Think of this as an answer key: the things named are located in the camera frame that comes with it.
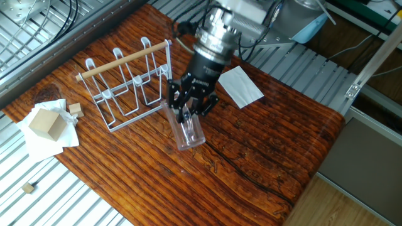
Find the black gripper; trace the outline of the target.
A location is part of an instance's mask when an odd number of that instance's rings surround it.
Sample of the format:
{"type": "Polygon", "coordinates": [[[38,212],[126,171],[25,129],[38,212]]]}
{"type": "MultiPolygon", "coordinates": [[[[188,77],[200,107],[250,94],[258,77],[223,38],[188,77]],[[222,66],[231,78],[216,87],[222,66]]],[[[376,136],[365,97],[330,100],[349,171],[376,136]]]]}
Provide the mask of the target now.
{"type": "Polygon", "coordinates": [[[191,97],[198,99],[198,115],[206,116],[219,102],[215,84],[222,65],[202,55],[193,55],[180,80],[168,80],[166,101],[176,114],[177,123],[184,121],[183,108],[191,97]]]}

